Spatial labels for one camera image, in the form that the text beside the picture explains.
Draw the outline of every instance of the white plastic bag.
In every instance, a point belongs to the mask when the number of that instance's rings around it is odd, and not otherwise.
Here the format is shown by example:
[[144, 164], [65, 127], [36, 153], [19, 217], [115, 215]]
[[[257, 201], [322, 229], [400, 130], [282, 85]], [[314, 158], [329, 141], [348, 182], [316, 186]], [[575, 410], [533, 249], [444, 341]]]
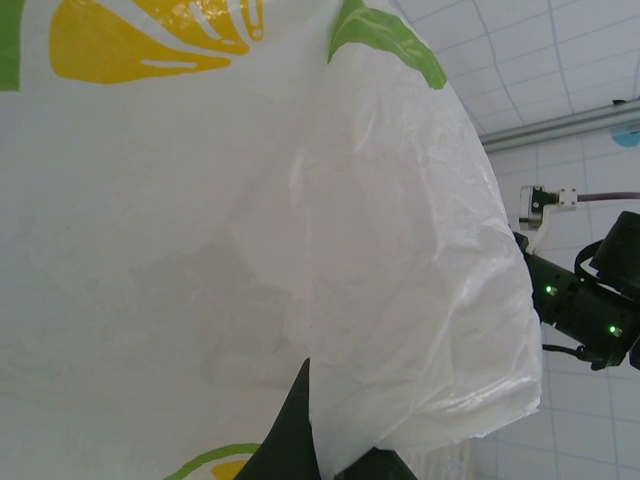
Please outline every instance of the white plastic bag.
[[26, 0], [14, 17], [3, 475], [225, 478], [308, 356], [325, 478], [533, 411], [539, 328], [495, 179], [386, 2]]

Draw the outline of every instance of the drop ceiling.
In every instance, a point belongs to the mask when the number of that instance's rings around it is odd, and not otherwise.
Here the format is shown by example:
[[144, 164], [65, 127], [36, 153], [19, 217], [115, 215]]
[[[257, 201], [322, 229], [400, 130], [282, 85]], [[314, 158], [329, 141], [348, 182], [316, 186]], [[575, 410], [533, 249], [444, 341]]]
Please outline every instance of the drop ceiling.
[[480, 135], [640, 96], [640, 0], [394, 0]]

